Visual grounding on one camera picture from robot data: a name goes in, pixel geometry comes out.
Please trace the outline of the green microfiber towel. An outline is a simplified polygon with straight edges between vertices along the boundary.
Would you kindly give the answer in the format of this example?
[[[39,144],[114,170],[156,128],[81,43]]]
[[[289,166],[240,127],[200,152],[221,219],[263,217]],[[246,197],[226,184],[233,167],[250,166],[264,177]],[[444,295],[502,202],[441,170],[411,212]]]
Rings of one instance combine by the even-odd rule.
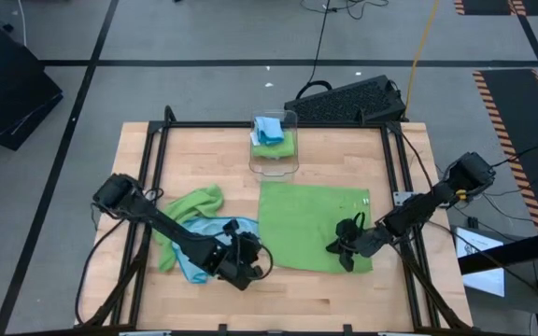
[[[253,157],[279,159],[291,157],[296,153],[294,135],[291,131],[284,132],[284,140],[276,145],[258,145],[251,148]]]
[[[194,217],[215,217],[223,205],[224,197],[220,187],[212,184],[209,187],[195,189],[185,196],[169,203],[163,213],[178,224],[184,224]],[[154,231],[154,241],[158,244],[161,256],[158,261],[158,270],[162,273],[171,271],[177,261],[176,253],[171,246],[172,241]]]
[[[371,218],[367,189],[297,185],[265,181],[259,199],[259,233],[279,267],[344,273],[338,256],[326,251],[335,228],[359,212]]]

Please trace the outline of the black perforated computer case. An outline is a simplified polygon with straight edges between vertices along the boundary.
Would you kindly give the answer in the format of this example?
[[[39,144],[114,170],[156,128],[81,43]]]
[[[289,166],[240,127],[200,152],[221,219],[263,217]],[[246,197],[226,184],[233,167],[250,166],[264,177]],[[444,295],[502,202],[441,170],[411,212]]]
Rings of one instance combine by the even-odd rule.
[[[310,82],[284,108],[304,122],[368,123],[397,121],[406,106],[397,85],[378,76],[335,89],[326,81]]]

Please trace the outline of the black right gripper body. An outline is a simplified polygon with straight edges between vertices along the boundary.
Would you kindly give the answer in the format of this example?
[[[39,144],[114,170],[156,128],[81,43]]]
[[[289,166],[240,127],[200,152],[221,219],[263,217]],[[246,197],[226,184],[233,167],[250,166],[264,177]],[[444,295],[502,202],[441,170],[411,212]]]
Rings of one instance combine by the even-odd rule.
[[[335,228],[336,239],[326,246],[326,251],[336,254],[348,273],[354,270],[354,255],[370,258],[383,245],[390,243],[390,234],[385,227],[365,229],[364,220],[365,217],[342,219]]]

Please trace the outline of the hazard-striped black floor mat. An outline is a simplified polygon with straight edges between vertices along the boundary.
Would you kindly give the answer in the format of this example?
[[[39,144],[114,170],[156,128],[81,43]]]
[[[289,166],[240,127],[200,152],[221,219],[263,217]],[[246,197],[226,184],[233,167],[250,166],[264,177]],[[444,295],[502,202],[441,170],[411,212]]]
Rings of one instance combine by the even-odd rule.
[[[538,16],[538,0],[453,0],[460,15]]]
[[[538,73],[528,68],[476,70],[473,77],[538,231]]]

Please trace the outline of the light blue microfiber towel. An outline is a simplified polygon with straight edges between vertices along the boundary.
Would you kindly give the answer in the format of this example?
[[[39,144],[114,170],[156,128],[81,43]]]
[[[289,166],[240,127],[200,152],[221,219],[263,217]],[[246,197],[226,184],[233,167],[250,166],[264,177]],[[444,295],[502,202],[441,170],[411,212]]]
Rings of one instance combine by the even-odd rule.
[[[254,133],[260,145],[276,145],[284,140],[280,119],[269,117],[254,118]]]
[[[194,217],[183,224],[190,237],[173,242],[171,246],[188,282],[201,285],[206,283],[209,277],[217,276],[215,266],[219,260],[216,255],[218,245],[229,243],[223,226],[233,218],[240,226],[238,233],[249,231],[261,240],[258,223],[245,217]]]

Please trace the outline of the clear plastic bin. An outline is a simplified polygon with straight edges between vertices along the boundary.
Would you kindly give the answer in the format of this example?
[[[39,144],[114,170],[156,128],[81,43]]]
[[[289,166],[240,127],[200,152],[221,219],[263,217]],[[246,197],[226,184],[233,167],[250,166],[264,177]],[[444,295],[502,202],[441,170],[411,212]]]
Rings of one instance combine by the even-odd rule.
[[[283,133],[291,131],[294,135],[296,153],[291,157],[269,159],[265,157],[253,157],[251,148],[253,147],[250,134],[254,132],[254,118],[269,117],[280,119]],[[299,169],[298,159],[298,116],[289,110],[265,110],[254,112],[251,116],[249,131],[249,160],[248,167],[260,180],[289,180]]]

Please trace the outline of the white-screen monitor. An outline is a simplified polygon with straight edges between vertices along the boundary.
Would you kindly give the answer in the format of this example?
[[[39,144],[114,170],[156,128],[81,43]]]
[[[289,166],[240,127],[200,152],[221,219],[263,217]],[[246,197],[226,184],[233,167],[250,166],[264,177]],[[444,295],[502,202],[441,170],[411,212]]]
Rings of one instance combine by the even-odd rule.
[[[502,245],[503,242],[488,238],[479,233],[463,228],[456,229],[456,253],[459,259]],[[501,268],[469,273],[464,275],[462,280],[466,287],[502,298],[505,296],[504,270]]]

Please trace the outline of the large black floor case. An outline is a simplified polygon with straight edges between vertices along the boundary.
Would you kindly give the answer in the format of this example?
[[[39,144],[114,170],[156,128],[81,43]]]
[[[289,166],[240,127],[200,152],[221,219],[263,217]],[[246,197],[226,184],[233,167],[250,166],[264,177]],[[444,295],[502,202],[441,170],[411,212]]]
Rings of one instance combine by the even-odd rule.
[[[43,63],[0,30],[0,146],[18,150],[63,98]]]

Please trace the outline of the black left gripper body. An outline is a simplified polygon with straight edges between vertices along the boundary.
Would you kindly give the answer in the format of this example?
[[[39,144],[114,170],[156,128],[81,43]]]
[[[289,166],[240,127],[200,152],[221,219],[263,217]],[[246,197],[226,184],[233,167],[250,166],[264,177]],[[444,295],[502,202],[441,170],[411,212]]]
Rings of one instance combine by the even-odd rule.
[[[229,243],[220,243],[216,252],[219,260],[215,266],[216,275],[238,288],[245,290],[252,281],[260,280],[262,268],[252,264],[244,264],[239,258],[238,232],[240,228],[235,218],[223,226],[223,232],[228,236]]]

